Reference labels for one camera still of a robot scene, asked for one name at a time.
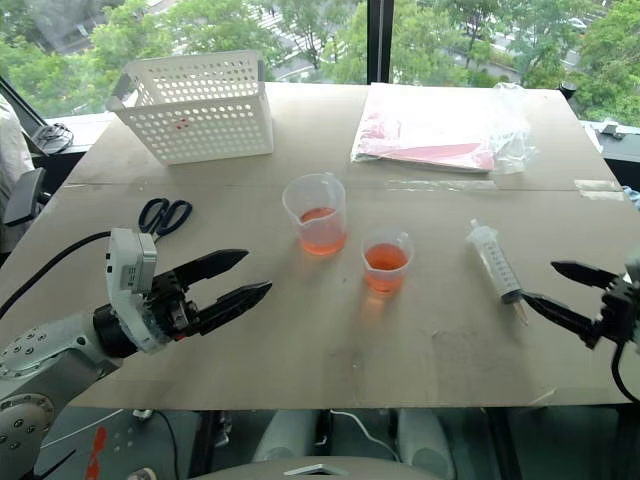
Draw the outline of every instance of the window frame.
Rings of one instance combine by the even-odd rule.
[[[367,0],[367,85],[372,82],[389,82],[393,7],[394,0]],[[11,103],[30,136],[49,125],[1,75],[0,94]]]

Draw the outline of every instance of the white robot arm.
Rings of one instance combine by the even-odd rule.
[[[212,278],[244,258],[221,250],[154,277],[156,249],[149,234],[113,229],[107,253],[108,305],[28,330],[0,357],[0,477],[45,478],[33,467],[42,439],[60,411],[94,382],[141,350],[205,335],[255,306],[271,287],[240,287],[207,308],[185,298],[189,285]]]

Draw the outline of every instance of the table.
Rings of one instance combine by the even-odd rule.
[[[619,271],[640,222],[629,202],[585,198],[576,186],[575,179],[614,179],[559,93],[530,92],[527,115],[542,155],[524,175],[480,177],[494,181],[491,189],[450,189],[458,184],[442,182],[470,177],[348,162],[366,87],[268,87],[277,145],[270,156],[164,167],[114,120],[0,270],[4,299],[64,246],[108,227],[135,228],[146,200],[166,196],[188,199],[194,211],[159,243],[158,273],[233,247],[251,254],[192,289],[200,306],[244,283],[273,281],[241,318],[128,359],[74,404],[208,410],[622,401],[608,370],[613,346],[603,341],[590,351],[529,309],[529,325],[521,325],[498,303],[465,242],[470,219],[481,219],[499,230],[526,289],[598,311],[596,291],[548,262]],[[340,253],[318,258],[297,246],[280,197],[292,178],[327,170],[347,187],[349,239]],[[410,233],[416,256],[400,293],[381,299],[363,284],[359,239],[387,224]],[[43,278],[3,320],[0,340],[104,304],[105,247],[95,242]],[[625,356],[622,374],[637,391],[634,357]]]

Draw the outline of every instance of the tape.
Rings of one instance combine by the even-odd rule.
[[[621,192],[620,186],[611,180],[574,180],[578,190],[588,192]]]
[[[622,202],[625,199],[621,187],[611,180],[574,180],[580,196],[590,200],[615,200]]]
[[[460,192],[498,189],[493,180],[388,180],[384,186],[387,190],[406,190],[410,192]]]
[[[590,200],[616,200],[624,201],[624,192],[590,191],[580,190],[580,196]]]

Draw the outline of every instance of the red label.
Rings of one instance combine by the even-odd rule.
[[[107,444],[107,429],[98,427],[96,436],[93,438],[93,450],[89,457],[89,465],[84,474],[84,480],[98,480],[100,477],[100,461],[98,455],[102,452]]]

